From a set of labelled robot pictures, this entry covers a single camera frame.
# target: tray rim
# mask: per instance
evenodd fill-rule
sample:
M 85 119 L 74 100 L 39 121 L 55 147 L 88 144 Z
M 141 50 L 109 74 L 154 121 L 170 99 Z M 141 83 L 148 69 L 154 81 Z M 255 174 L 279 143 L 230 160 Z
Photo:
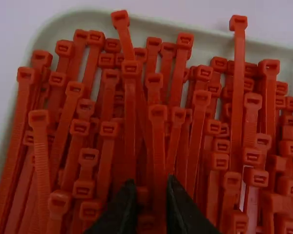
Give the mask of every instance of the tray rim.
M 99 14 L 110 15 L 113 11 L 116 11 L 116 10 L 111 10 L 111 9 L 106 9 L 106 8 L 97 8 L 97 7 L 93 7 L 93 6 L 89 6 L 89 7 L 82 6 L 82 7 L 69 8 L 67 10 L 64 10 L 63 12 L 56 13 L 54 16 L 45 20 L 36 29 L 36 31 L 34 32 L 32 37 L 30 38 L 30 40 L 25 48 L 24 56 L 22 59 L 23 64 L 24 63 L 27 64 L 29 62 L 31 53 L 33 51 L 33 47 L 35 45 L 35 42 L 39 38 L 41 32 L 43 32 L 53 21 L 64 19 L 71 14 L 82 13 L 82 12 L 84 12 L 84 13 L 97 12 Z M 130 13 L 130 11 L 128 11 L 128 14 L 129 14 L 129 17 L 131 20 L 137 20 L 142 23 L 143 22 L 144 23 L 146 23 L 146 22 L 153 23 L 153 24 L 157 24 L 159 26 L 167 26 L 167 27 L 175 28 L 176 30 L 183 31 L 183 32 L 194 31 L 196 33 L 202 33 L 202 34 L 206 34 L 206 35 L 211 35 L 213 37 L 220 37 L 223 39 L 233 39 L 233 35 L 234 35 L 234 32 L 229 31 L 229 26 L 228 26 L 228 31 L 223 32 L 223 31 L 215 30 L 215 29 L 206 29 L 199 24 L 193 25 L 193 24 L 186 24 L 186 23 L 182 23 L 182 22 L 178 22 L 178 21 L 167 20 L 167 19 L 164 19 L 161 17 L 143 16 L 143 15 Z M 251 43 L 251 44 L 258 45 L 258 46 L 267 46 L 267 47 L 272 47 L 272 48 L 277 48 L 277 49 L 287 50 L 287 51 L 293 52 L 293 46 L 284 45 L 284 44 L 278 43 L 278 42 L 270 42 L 270 41 L 266 41 L 266 40 L 262 40 L 262 39 L 257 39 L 257 38 L 248 36 L 247 33 L 246 33 L 246 43 Z

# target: white surface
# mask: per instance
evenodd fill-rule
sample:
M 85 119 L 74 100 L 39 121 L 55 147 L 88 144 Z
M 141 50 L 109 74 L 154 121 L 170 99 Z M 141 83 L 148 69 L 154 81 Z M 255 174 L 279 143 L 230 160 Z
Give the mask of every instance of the white surface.
M 249 20 L 247 36 L 293 47 L 293 0 L 288 2 L 281 0 L 0 0 L 0 150 L 3 148 L 11 106 L 15 101 L 17 67 L 25 65 L 24 52 L 26 48 L 29 49 L 27 47 L 29 41 L 33 39 L 37 29 L 51 17 L 67 9 L 88 6 L 111 10 L 127 9 L 129 13 L 141 16 L 164 18 L 226 32 L 229 31 L 228 22 L 231 15 L 246 15 Z M 96 24 L 89 24 L 89 27 L 96 29 Z M 214 55 L 222 55 L 216 51 L 221 46 L 213 48 Z M 267 52 L 265 47 L 260 48 L 260 51 Z M 292 55 L 291 60 L 285 62 L 287 68 L 282 79 L 291 78 L 293 54 L 290 52 L 280 54 L 280 52 L 271 51 L 274 55 L 283 56 L 283 59 Z M 201 53 L 197 54 L 198 63 L 206 63 L 207 60 L 201 55 Z M 257 62 L 259 58 L 262 56 L 254 58 L 253 62 Z M 4 154 L 0 153 L 0 169 L 3 156 Z

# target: red cable tie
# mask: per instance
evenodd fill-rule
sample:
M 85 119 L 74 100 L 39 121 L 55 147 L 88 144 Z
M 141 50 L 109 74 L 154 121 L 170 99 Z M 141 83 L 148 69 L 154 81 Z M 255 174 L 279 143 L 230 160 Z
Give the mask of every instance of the red cable tie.
M 176 44 L 171 42 L 163 42 L 160 50 L 161 60 L 161 73 L 163 74 L 163 87 L 161 89 L 161 100 L 166 104 L 167 102 L 167 91 L 170 80 L 170 73 L 172 67 L 172 61 L 176 57 L 177 50 Z
M 172 83 L 170 89 L 169 106 L 180 106 L 182 86 L 184 82 L 184 71 L 187 60 L 191 57 L 191 49 L 193 46 L 193 34 L 179 33 L 177 38 L 177 55 L 175 68 L 172 75 Z
M 293 114 L 293 97 L 287 96 L 285 97 L 285 111 L 283 111 L 285 115 Z
M 84 57 L 84 50 L 86 48 L 88 34 L 88 31 L 84 31 L 82 29 L 75 30 L 73 39 L 75 53 L 67 69 L 67 74 L 69 75 L 69 80 L 71 81 L 78 80 L 80 65 Z
M 101 115 L 102 110 L 102 102 L 103 102 L 103 95 L 104 95 L 104 83 L 103 83 L 103 75 L 105 69 L 113 69 L 115 66 L 115 55 L 110 53 L 100 53 L 99 61 L 98 61 L 98 67 L 101 68 L 101 81 L 100 81 L 100 87 L 99 92 L 97 96 L 97 102 L 96 102 L 96 110 L 95 110 L 95 116 L 99 117 Z
M 195 88 L 195 83 L 196 83 L 196 66 L 191 66 L 189 69 L 189 75 L 188 75 L 188 91 L 187 91 L 187 100 L 186 100 L 186 108 L 192 108 L 192 100 L 193 100 L 193 92 Z
M 195 69 L 194 77 L 196 79 L 194 90 L 206 90 L 207 83 L 210 82 L 213 68 L 206 65 L 199 65 Z
M 175 175 L 175 163 L 179 145 L 182 125 L 186 121 L 186 110 L 180 107 L 173 107 L 171 110 L 171 133 L 170 142 L 166 157 L 167 174 Z
M 18 233 L 28 233 L 30 228 L 31 219 L 33 214 L 37 214 L 36 208 L 36 198 L 37 198 L 37 177 L 36 173 L 33 173 L 32 180 L 30 183 L 30 188 L 28 191 L 28 199 L 26 201 L 26 207 L 24 209 L 23 216 L 21 217 L 21 224 Z
M 3 232 L 8 218 L 12 195 L 17 184 L 17 173 L 20 170 L 22 157 L 24 156 L 20 154 L 21 142 L 31 104 L 30 90 L 37 80 L 38 74 L 35 69 L 29 67 L 20 67 L 18 69 L 17 81 L 19 89 L 16 110 L 6 162 L 0 180 L 0 233 Z
M 152 123 L 153 143 L 153 211 L 157 216 L 160 228 L 166 223 L 166 182 L 165 169 L 165 126 L 167 121 L 167 107 L 164 105 L 152 105 L 148 112 Z
M 132 164 L 136 161 L 135 153 L 135 133 L 136 133 L 136 111 L 143 107 L 136 105 L 137 91 L 136 87 L 140 84 L 137 83 L 137 79 L 141 75 L 141 64 L 138 61 L 127 61 L 122 63 L 122 76 L 125 83 L 125 158 L 124 164 L 130 165 L 130 170 L 127 175 L 124 176 L 126 179 L 136 177 L 136 165 Z
M 79 218 L 83 221 L 83 232 L 90 228 L 103 212 L 103 203 L 97 199 L 83 201 Z
M 234 15 L 229 22 L 230 31 L 234 31 L 234 72 L 233 72 L 233 93 L 231 115 L 231 151 L 230 170 L 240 171 L 241 165 L 233 157 L 240 154 L 242 141 L 243 122 L 243 95 L 245 76 L 245 29 L 248 26 L 248 19 L 245 16 Z
M 89 134 L 90 123 L 88 121 L 73 119 L 70 125 L 72 140 L 69 145 L 66 164 L 63 173 L 61 190 L 72 192 L 74 181 L 78 171 L 78 155 L 83 147 L 84 139 Z
M 207 192 L 206 192 L 206 218 L 214 225 L 218 223 L 220 171 L 229 167 L 229 155 L 212 152 L 208 159 Z
M 59 56 L 56 72 L 67 73 L 69 61 L 74 57 L 75 45 L 70 40 L 59 40 L 55 47 L 55 53 Z
M 176 177 L 182 186 L 187 182 L 187 161 L 189 153 L 190 125 L 192 123 L 192 109 L 186 109 L 185 123 L 181 127 L 176 158 Z
M 97 198 L 105 204 L 111 183 L 111 168 L 114 155 L 115 138 L 119 133 L 119 126 L 116 122 L 102 122 L 100 135 L 104 138 L 101 160 L 97 177 Z
M 135 52 L 135 57 L 137 61 L 141 63 L 146 63 L 147 61 L 147 49 L 142 47 L 136 47 L 133 49 Z
M 246 184 L 243 212 L 249 217 L 247 233 L 255 233 L 259 210 L 259 189 L 268 186 L 269 173 L 264 170 L 245 167 L 243 181 Z
M 89 199 L 93 197 L 95 181 L 92 178 L 93 169 L 98 165 L 99 151 L 97 149 L 82 148 L 78 162 L 81 166 L 79 178 L 74 182 L 73 197 Z
M 259 62 L 258 68 L 260 73 L 264 76 L 262 80 L 263 108 L 261 111 L 261 131 L 272 136 L 272 147 L 269 151 L 269 154 L 274 154 L 276 146 L 276 79 L 280 71 L 280 61 L 273 59 L 265 59 Z
M 211 93 L 205 90 L 194 91 L 193 94 L 193 123 L 189 141 L 189 155 L 187 162 L 187 186 L 188 194 L 193 198 L 196 176 L 199 174 L 199 154 L 201 148 L 202 131 L 205 112 L 210 104 Z
M 115 139 L 114 145 L 114 156 L 112 163 L 112 194 L 115 196 L 117 192 L 122 187 L 125 181 L 123 179 L 123 171 L 127 170 L 127 167 L 124 166 L 124 118 L 113 118 L 112 122 L 118 123 L 119 133 Z
M 35 172 L 37 175 L 38 215 L 39 226 L 45 233 L 49 217 L 47 209 L 48 199 L 51 193 L 47 126 L 49 125 L 49 113 L 47 110 L 30 111 L 28 114 L 29 126 L 34 133 Z
M 50 217 L 46 226 L 46 233 L 60 234 L 64 215 L 69 211 L 72 202 L 71 193 L 56 190 L 51 193 L 48 201 Z
M 50 181 L 53 186 L 61 164 L 65 150 L 69 126 L 73 119 L 78 100 L 84 95 L 84 85 L 79 82 L 70 81 L 66 88 L 66 100 L 61 114 L 58 128 L 55 132 L 54 142 L 50 153 Z
M 90 47 L 87 58 L 86 68 L 84 70 L 83 84 L 85 87 L 85 97 L 90 98 L 92 86 L 95 81 L 95 74 L 98 67 L 99 54 L 106 45 L 105 36 L 100 31 L 89 31 L 86 39 L 87 45 Z
M 86 143 L 85 146 L 89 148 L 95 147 L 96 136 L 97 136 L 97 133 L 99 132 L 99 126 L 100 126 L 100 120 L 98 118 L 91 117 L 88 143 Z
M 262 108 L 262 96 L 256 93 L 244 95 L 244 125 L 243 125 L 243 147 L 253 147 L 257 134 L 258 111 Z
M 104 51 L 108 53 L 117 54 L 122 50 L 121 42 L 119 39 L 107 38 L 104 44 Z
M 163 75 L 161 73 L 148 73 L 145 80 L 147 88 L 148 105 L 161 103 L 161 88 L 163 87 Z
M 275 128 L 276 128 L 276 139 L 280 140 L 280 110 L 286 108 L 285 96 L 276 95 L 275 96 Z
M 104 84 L 100 121 L 110 121 L 113 117 L 115 88 L 120 80 L 120 71 L 104 69 L 101 82 Z
M 210 157 L 213 145 L 213 138 L 220 133 L 221 122 L 214 120 L 208 117 L 205 117 L 203 134 L 204 137 L 201 143 L 201 152 L 200 152 L 200 164 L 199 164 L 199 173 L 197 174 L 197 182 L 195 186 L 195 202 L 200 207 L 202 211 L 205 211 L 206 193 L 202 191 L 207 191 L 208 187 L 208 170 L 206 165 L 208 164 L 208 159 Z
M 77 102 L 76 106 L 76 114 L 78 116 L 78 119 L 84 120 L 89 122 L 91 119 L 91 116 L 93 115 L 95 110 L 95 102 L 86 99 L 86 98 L 81 98 Z
M 124 57 L 126 60 L 135 60 L 135 53 L 133 50 L 130 32 L 129 32 L 129 17 L 126 10 L 115 11 L 111 13 L 112 23 L 118 32 Z
M 124 61 L 125 57 L 123 53 L 117 53 L 115 55 L 115 67 L 121 69 L 122 62 Z
M 222 191 L 219 196 L 221 207 L 218 229 L 222 233 L 227 233 L 226 231 L 230 223 L 228 223 L 225 217 L 229 212 L 233 211 L 236 197 L 240 194 L 241 174 L 231 171 L 226 172 L 221 186 Z
M 276 95 L 285 96 L 288 93 L 289 85 L 287 82 L 278 81 L 276 82 Z
M 146 39 L 147 59 L 145 68 L 145 77 L 150 73 L 155 73 L 157 56 L 162 48 L 162 39 L 148 37 Z

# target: plastic tray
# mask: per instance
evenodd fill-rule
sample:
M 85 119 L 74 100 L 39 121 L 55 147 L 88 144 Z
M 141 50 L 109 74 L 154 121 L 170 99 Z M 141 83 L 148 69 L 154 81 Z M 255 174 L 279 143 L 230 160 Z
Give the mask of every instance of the plastic tray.
M 233 32 L 229 32 L 229 29 L 228 33 L 206 31 L 186 25 L 180 26 L 175 22 L 168 22 L 162 19 L 147 19 L 131 14 L 129 16 L 129 29 L 135 47 L 145 47 L 146 39 L 149 36 L 159 37 L 163 41 L 176 42 L 178 33 L 191 32 L 194 34 L 194 46 L 191 59 L 188 61 L 188 67 L 199 64 L 209 65 L 210 59 L 213 56 L 233 59 Z M 78 28 L 99 30 L 105 33 L 106 38 L 118 38 L 117 31 L 112 26 L 110 12 L 100 10 L 72 11 L 60 17 L 50 19 L 37 31 L 37 34 L 26 49 L 23 65 L 29 65 L 30 56 L 34 49 L 43 49 L 53 54 L 54 58 L 51 68 L 54 70 L 58 62 L 58 56 L 54 53 L 56 42 L 60 39 L 72 40 L 75 29 Z M 262 59 L 280 60 L 281 71 L 278 80 L 289 83 L 288 95 L 293 96 L 293 49 L 247 39 L 246 61 L 258 63 Z M 80 71 L 80 79 L 84 73 L 85 62 Z M 95 88 L 92 93 L 92 99 L 96 99 L 98 93 L 100 73 L 99 70 L 94 84 Z M 186 83 L 183 89 L 183 103 L 186 98 L 185 94 L 187 93 L 187 89 L 188 84 Z M 4 148 L 0 149 L 0 162 L 4 162 L 4 157 L 1 157 L 3 155 L 2 152 L 5 152 Z

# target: zip tie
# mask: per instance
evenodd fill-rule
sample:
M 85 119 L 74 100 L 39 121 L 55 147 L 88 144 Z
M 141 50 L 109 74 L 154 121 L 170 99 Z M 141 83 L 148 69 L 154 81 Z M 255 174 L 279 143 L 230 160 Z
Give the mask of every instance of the zip tie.
M 50 181 L 53 186 L 60 167 L 62 156 L 65 150 L 69 126 L 73 119 L 78 100 L 84 95 L 82 83 L 70 81 L 66 88 L 66 101 L 61 114 L 60 122 L 55 132 L 54 142 L 50 153 Z
M 249 218 L 247 233 L 255 233 L 258 219 L 259 189 L 268 186 L 269 173 L 264 170 L 245 167 L 243 170 L 243 181 L 246 184 L 243 212 Z
M 31 219 L 33 214 L 38 216 L 38 211 L 36 208 L 36 198 L 37 198 L 37 177 L 36 173 L 33 173 L 32 180 L 30 183 L 30 188 L 28 191 L 28 199 L 26 201 L 26 207 L 21 217 L 21 224 L 18 233 L 28 233 L 30 228 Z
M 136 177 L 136 162 L 135 153 L 135 135 L 136 135 L 136 109 L 140 110 L 143 107 L 136 106 L 136 96 L 138 90 L 136 87 L 137 79 L 141 75 L 141 64 L 137 61 L 124 61 L 122 63 L 122 76 L 125 83 L 125 158 L 124 164 L 131 165 L 127 175 L 123 175 L 126 179 Z
M 102 122 L 100 135 L 104 138 L 101 160 L 97 177 L 97 197 L 105 204 L 111 183 L 111 167 L 114 154 L 115 138 L 119 133 L 119 126 L 116 122 Z
M 293 114 L 293 97 L 287 96 L 285 97 L 285 111 L 284 114 L 292 115 Z
M 103 212 L 103 203 L 101 201 L 86 200 L 80 205 L 79 218 L 83 221 L 83 232 L 90 228 Z
M 135 52 L 135 57 L 137 61 L 141 63 L 146 63 L 147 61 L 147 49 L 142 47 L 137 47 L 133 49 Z
M 275 128 L 276 128 L 276 139 L 281 140 L 280 137 L 280 110 L 286 108 L 285 96 L 276 95 L 275 96 Z
M 124 61 L 125 57 L 123 53 L 117 53 L 115 55 L 115 67 L 121 69 L 122 62 Z
M 133 50 L 130 32 L 129 32 L 129 17 L 126 10 L 115 11 L 111 13 L 112 23 L 117 30 L 124 57 L 126 60 L 135 60 L 135 53 Z
M 205 65 L 199 65 L 195 69 L 194 77 L 196 79 L 194 90 L 206 90 L 207 83 L 210 82 L 213 68 Z
M 275 96 L 276 96 L 276 79 L 280 71 L 280 61 L 265 59 L 258 64 L 261 74 L 264 76 L 262 81 L 263 91 L 263 108 L 261 131 L 272 136 L 272 147 L 269 154 L 275 153 Z
M 165 169 L 165 127 L 167 107 L 152 105 L 148 112 L 152 123 L 153 140 L 153 211 L 158 218 L 160 228 L 166 223 L 166 183 Z
M 88 34 L 89 34 L 88 31 L 84 31 L 82 29 L 75 30 L 74 39 L 73 39 L 75 53 L 74 53 L 74 57 L 70 61 L 69 68 L 67 69 L 67 74 L 69 75 L 69 78 L 71 81 L 78 80 L 78 74 L 80 70 L 80 65 L 83 60 Z
M 11 207 L 12 194 L 16 187 L 16 176 L 20 170 L 22 155 L 20 155 L 21 142 L 25 130 L 27 114 L 31 103 L 30 90 L 37 82 L 38 74 L 35 69 L 20 67 L 17 81 L 19 83 L 15 116 L 13 120 L 11 140 L 7 157 L 0 180 L 0 233 L 3 232 Z
M 170 73 L 172 61 L 176 57 L 176 44 L 171 42 L 163 42 L 160 50 L 161 60 L 161 73 L 163 74 L 163 87 L 161 89 L 161 101 L 167 103 L 167 91 L 170 80 Z
M 148 37 L 146 39 L 147 59 L 145 68 L 145 77 L 150 73 L 155 73 L 157 56 L 162 48 L 162 39 Z
M 73 197 L 89 199 L 93 197 L 95 181 L 92 178 L 93 169 L 98 165 L 99 151 L 97 149 L 82 148 L 78 162 L 81 166 L 79 178 L 74 182 Z
M 208 163 L 208 180 L 206 192 L 206 218 L 214 225 L 218 223 L 220 171 L 226 171 L 229 166 L 229 155 L 212 152 Z
M 78 171 L 78 155 L 83 147 L 84 138 L 89 134 L 90 123 L 88 121 L 73 119 L 70 126 L 72 140 L 69 145 L 66 164 L 63 173 L 61 190 L 72 192 L 76 174 Z
M 243 121 L 243 89 L 245 76 L 245 29 L 248 26 L 248 19 L 245 16 L 234 15 L 229 22 L 230 31 L 234 31 L 234 73 L 231 115 L 231 151 L 230 170 L 239 171 L 241 165 L 233 157 L 240 154 Z
M 112 194 L 113 197 L 120 190 L 121 186 L 125 181 L 122 181 L 123 171 L 127 170 L 127 167 L 124 167 L 123 158 L 124 158 L 124 118 L 113 118 L 112 122 L 118 123 L 119 133 L 115 139 L 114 145 L 114 156 L 112 163 Z
M 89 148 L 94 148 L 94 142 L 96 142 L 96 136 L 99 132 L 100 120 L 98 118 L 91 117 L 90 118 L 90 129 L 88 136 L 88 143 L 85 143 L 85 146 Z
M 86 68 L 84 70 L 83 84 L 85 87 L 84 96 L 89 98 L 92 92 L 93 83 L 95 81 L 99 54 L 103 50 L 104 45 L 106 45 L 104 33 L 100 31 L 89 31 L 86 43 L 90 49 Z
M 187 60 L 191 57 L 191 49 L 193 46 L 193 34 L 179 33 L 177 38 L 177 54 L 176 63 L 172 75 L 172 83 L 170 89 L 169 106 L 180 106 L 183 77 Z
M 190 197 L 194 196 L 196 176 L 199 174 L 199 154 L 201 148 L 202 131 L 204 126 L 205 112 L 210 104 L 211 93 L 197 90 L 193 94 L 193 123 L 189 141 L 189 155 L 187 163 L 187 186 L 186 190 Z
M 59 40 L 55 47 L 55 53 L 59 56 L 56 72 L 66 73 L 69 61 L 74 57 L 75 45 L 70 40 Z
M 161 73 L 148 73 L 146 75 L 145 86 L 147 88 L 148 105 L 160 104 L 163 75 Z
M 262 108 L 262 96 L 256 93 L 244 95 L 243 147 L 253 147 L 257 134 L 258 111 Z
M 104 82 L 103 82 L 103 75 L 105 69 L 113 69 L 115 66 L 115 55 L 109 53 L 100 53 L 98 67 L 101 68 L 101 82 L 99 87 L 99 92 L 97 96 L 97 105 L 95 110 L 95 116 L 99 117 L 101 115 L 102 110 L 102 102 L 103 102 L 103 95 L 104 95 Z
M 220 219 L 219 231 L 227 233 L 228 223 L 225 216 L 232 212 L 235 205 L 236 196 L 240 194 L 241 174 L 237 172 L 226 172 L 222 181 L 222 191 L 220 194 Z
M 71 202 L 71 193 L 64 192 L 62 190 L 56 190 L 53 193 L 51 193 L 48 201 L 50 217 L 46 227 L 46 233 L 61 233 L 63 216 L 69 211 L 71 207 Z
M 175 174 L 175 163 L 181 134 L 181 127 L 186 121 L 186 110 L 180 107 L 173 107 L 171 110 L 171 133 L 170 142 L 166 157 L 167 174 Z
M 38 215 L 39 226 L 45 233 L 49 217 L 47 209 L 48 199 L 51 193 L 47 126 L 49 125 L 49 113 L 47 110 L 30 111 L 28 114 L 29 126 L 34 133 L 35 171 L 37 175 Z
M 195 88 L 195 74 L 196 74 L 196 66 L 191 66 L 189 69 L 189 76 L 188 76 L 188 91 L 187 91 L 187 100 L 186 100 L 186 108 L 192 108 L 192 100 L 193 100 L 193 92 Z
M 186 109 L 186 118 L 181 126 L 179 144 L 176 158 L 176 177 L 182 186 L 186 187 L 187 182 L 187 161 L 189 153 L 190 125 L 192 123 L 192 109 Z
M 104 94 L 101 110 L 101 121 L 110 121 L 113 117 L 114 95 L 117 83 L 120 80 L 120 72 L 112 69 L 104 69 L 102 82 Z
M 213 138 L 220 133 L 221 122 L 218 120 L 210 119 L 205 117 L 204 121 L 204 129 L 203 134 L 204 137 L 201 143 L 201 152 L 200 152 L 200 164 L 199 164 L 199 173 L 197 174 L 197 183 L 195 186 L 195 201 L 198 207 L 201 208 L 202 211 L 205 211 L 206 200 L 205 193 L 202 191 L 207 191 L 208 181 L 207 175 L 208 170 L 206 169 L 206 165 L 208 164 L 208 159 L 210 157 L 210 153 L 212 151 L 212 143 Z
M 122 50 L 121 42 L 119 39 L 107 38 L 104 44 L 104 51 L 107 53 L 117 54 Z
M 95 102 L 90 99 L 81 98 L 77 102 L 76 114 L 78 119 L 89 122 L 95 110 Z
M 229 217 L 226 233 L 246 233 L 249 226 L 249 218 L 240 210 L 232 210 L 228 212 Z

